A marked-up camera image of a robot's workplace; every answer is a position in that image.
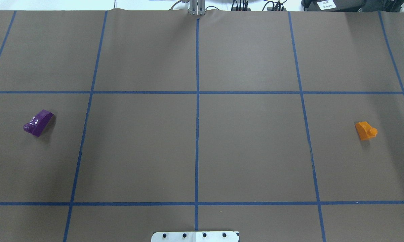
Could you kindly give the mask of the purple trapezoid block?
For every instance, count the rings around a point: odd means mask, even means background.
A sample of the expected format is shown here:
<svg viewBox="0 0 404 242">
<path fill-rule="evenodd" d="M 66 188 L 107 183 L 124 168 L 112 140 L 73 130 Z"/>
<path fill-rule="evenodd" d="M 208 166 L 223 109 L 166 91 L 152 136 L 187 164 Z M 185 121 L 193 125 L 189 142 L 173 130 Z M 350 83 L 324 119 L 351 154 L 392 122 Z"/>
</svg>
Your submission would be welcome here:
<svg viewBox="0 0 404 242">
<path fill-rule="evenodd" d="M 24 124 L 23 130 L 33 136 L 39 137 L 52 118 L 52 112 L 42 109 L 30 122 Z"/>
</svg>

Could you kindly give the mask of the orange trapezoid block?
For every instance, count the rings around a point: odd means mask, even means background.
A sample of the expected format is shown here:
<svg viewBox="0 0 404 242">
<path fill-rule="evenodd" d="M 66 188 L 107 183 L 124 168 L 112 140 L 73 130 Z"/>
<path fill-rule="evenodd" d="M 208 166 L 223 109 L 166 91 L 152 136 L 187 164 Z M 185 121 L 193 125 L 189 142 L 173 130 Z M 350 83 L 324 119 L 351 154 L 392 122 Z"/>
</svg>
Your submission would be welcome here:
<svg viewBox="0 0 404 242">
<path fill-rule="evenodd" d="M 368 122 L 357 122 L 355 124 L 359 139 L 361 141 L 370 140 L 377 136 L 378 130 L 372 127 Z"/>
</svg>

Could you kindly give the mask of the black device with label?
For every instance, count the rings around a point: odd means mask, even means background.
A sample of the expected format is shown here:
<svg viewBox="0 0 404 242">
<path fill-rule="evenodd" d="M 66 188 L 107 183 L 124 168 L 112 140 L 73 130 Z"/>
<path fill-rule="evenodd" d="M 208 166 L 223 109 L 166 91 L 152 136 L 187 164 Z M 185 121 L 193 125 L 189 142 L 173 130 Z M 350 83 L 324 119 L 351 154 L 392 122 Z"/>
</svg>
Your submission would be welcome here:
<svg viewBox="0 0 404 242">
<path fill-rule="evenodd" d="M 302 0 L 305 12 L 399 12 L 404 0 Z"/>
</svg>

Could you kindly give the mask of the white metal base plate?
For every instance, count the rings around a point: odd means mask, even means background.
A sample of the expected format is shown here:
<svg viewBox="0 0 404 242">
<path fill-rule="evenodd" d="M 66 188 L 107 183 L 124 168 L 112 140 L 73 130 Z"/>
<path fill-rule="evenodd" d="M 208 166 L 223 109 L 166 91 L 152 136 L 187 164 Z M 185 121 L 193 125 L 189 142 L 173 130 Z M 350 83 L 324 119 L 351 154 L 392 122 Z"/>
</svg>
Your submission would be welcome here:
<svg viewBox="0 0 404 242">
<path fill-rule="evenodd" d="M 178 231 L 155 232 L 152 242 L 239 242 L 236 231 Z"/>
</svg>

